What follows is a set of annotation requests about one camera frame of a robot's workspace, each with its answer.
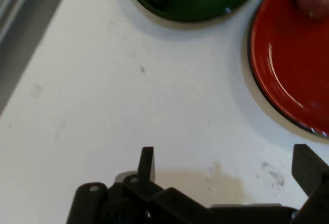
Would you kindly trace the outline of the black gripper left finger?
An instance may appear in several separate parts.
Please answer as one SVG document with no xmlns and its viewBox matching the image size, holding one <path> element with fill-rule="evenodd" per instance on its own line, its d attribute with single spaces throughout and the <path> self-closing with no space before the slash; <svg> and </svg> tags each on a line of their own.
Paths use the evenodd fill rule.
<svg viewBox="0 0 329 224">
<path fill-rule="evenodd" d="M 67 223 L 206 223 L 209 210 L 174 188 L 154 183 L 154 149 L 143 147 L 138 170 L 111 187 L 92 182 L 76 190 Z"/>
</svg>

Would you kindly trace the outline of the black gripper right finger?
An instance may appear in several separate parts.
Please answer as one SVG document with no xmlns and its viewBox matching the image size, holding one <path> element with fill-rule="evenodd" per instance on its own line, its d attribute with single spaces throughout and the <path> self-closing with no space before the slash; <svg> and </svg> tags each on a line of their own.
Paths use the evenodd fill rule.
<svg viewBox="0 0 329 224">
<path fill-rule="evenodd" d="M 308 145 L 296 144 L 291 172 L 308 196 L 292 223 L 328 223 L 328 165 Z"/>
</svg>

